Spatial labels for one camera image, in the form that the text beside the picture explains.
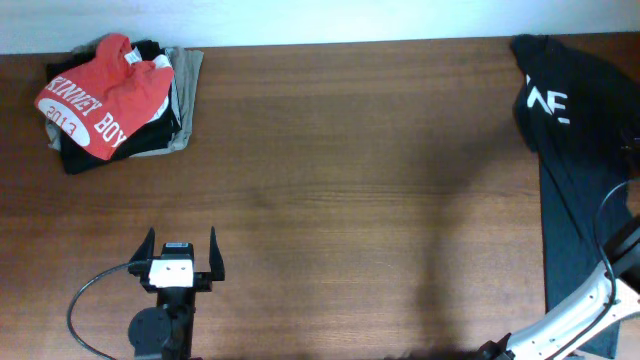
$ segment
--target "table surface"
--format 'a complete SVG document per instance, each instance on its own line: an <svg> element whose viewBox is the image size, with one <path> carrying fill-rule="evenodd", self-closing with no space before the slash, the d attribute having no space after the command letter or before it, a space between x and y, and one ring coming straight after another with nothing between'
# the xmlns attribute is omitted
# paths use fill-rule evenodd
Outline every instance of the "table surface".
<svg viewBox="0 0 640 360"><path fill-rule="evenodd" d="M640 36L562 37L640 80ZM211 225L227 281L197 298L205 359L381 359L477 348L544 313L538 160L512 104L509 39L203 49L185 151L67 176L32 102L42 64L0 57L0 354L93 359L72 295L126 262L150 226ZM83 296L78 332L131 358L153 306L117 274ZM640 352L623 324L619 359Z"/></svg>

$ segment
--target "white logo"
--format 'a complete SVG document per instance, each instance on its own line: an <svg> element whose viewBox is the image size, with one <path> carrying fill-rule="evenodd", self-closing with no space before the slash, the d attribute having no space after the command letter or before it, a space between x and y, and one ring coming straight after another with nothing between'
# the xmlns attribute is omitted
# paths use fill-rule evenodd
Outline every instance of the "white logo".
<svg viewBox="0 0 640 360"><path fill-rule="evenodd" d="M527 75L527 84L529 84L530 80L531 78L529 77L529 75ZM557 91L547 91L547 101L544 101L542 94L540 94L538 88L534 86L533 89L531 89L531 93L529 93L529 97L527 98L527 107L532 108L537 101L540 103L540 105L542 105L542 108L547 114L553 115L557 109L566 109L563 104L560 104L558 102L558 98L566 99L567 94L563 94ZM563 117L558 117L558 121L562 124L567 125L571 123L569 119Z"/></svg>
<svg viewBox="0 0 640 360"><path fill-rule="evenodd" d="M45 113L49 120L69 134L78 145L87 146L91 142L87 128L68 107L53 99L44 98L38 101L38 109Z"/></svg>

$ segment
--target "white wall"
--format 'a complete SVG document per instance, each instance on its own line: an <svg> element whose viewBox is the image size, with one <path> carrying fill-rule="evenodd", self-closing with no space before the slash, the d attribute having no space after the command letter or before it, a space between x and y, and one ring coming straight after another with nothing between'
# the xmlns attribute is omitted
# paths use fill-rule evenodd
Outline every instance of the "white wall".
<svg viewBox="0 0 640 360"><path fill-rule="evenodd" d="M4 0L0 53L109 32L236 46L640 30L640 0Z"/></svg>

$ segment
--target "black cable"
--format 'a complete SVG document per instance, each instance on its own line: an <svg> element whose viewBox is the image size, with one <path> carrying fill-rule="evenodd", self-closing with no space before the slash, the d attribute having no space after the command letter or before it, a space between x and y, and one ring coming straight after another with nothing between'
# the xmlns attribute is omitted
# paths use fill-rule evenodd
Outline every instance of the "black cable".
<svg viewBox="0 0 640 360"><path fill-rule="evenodd" d="M71 323L71 314L73 313L73 307L76 305L76 302L78 302L78 299L80 298L80 296L93 284L95 284L98 280L104 278L107 275L111 275L114 272L118 271L118 270L122 270L122 269L128 269L129 266L132 265L143 265L143 264L148 264L150 260L141 260L141 261L132 261L126 264L122 264L122 265L118 265L115 267L112 267L109 270L103 271L102 273L96 275L96 277L94 277L93 279L89 280L88 283L86 283L82 288L80 288L80 290L76 293L76 295L73 297L73 299L71 299L71 303L69 304L69 308L67 309L67 328L69 329L69 332L71 333L71 336L73 336L74 339L76 339L76 341L85 349L91 351L92 353L98 355L99 357L103 358L103 359L108 359L108 360L116 360L116 358L111 357L103 352L98 351L96 348L92 347L91 345L87 344L84 340L82 340L82 338L80 336L78 336L78 333L76 333L76 330L73 328L73 324Z"/></svg>
<svg viewBox="0 0 640 360"><path fill-rule="evenodd" d="M609 190L607 195L600 202L600 206L598 206L598 210L596 211L595 216L593 217L593 241L594 241L596 249L598 250L598 253L600 254L600 258L602 260L602 263L604 264L604 267L606 269L606 273L605 274L609 278L609 281L611 281L611 294L609 294L609 301L607 301L607 303L605 304L605 307L602 310L602 312L593 320L593 322L591 322L591 324L589 324L589 326L587 326L584 330L579 332L578 335L576 335L573 339L571 339L571 341L566 343L563 347L558 349L558 351L556 351L548 359L554 359L555 357L557 357L558 355L563 353L565 350L567 350L569 347L571 347L571 345L575 344L576 341L578 341L580 338L582 338L584 335L586 335L600 321L602 321L602 319L604 319L604 317L607 315L609 310L611 310L613 305L615 305L616 297L618 295L617 294L618 288L617 288L617 284L616 284L615 275L613 274L613 268L611 267L611 261L609 261L609 257L607 256L606 252L604 251L604 246L602 246L602 244L600 244L600 241L598 241L598 219L600 218L600 216L602 214L602 210L604 209L604 206L607 204L607 201L609 200L609 198L611 198L611 196L613 194L615 194L620 188L622 188L622 187L624 187L626 185L629 185L630 183L637 182L637 181L640 181L640 178L633 178L633 179L625 180L625 181L621 182L620 184L614 186L611 190Z"/></svg>

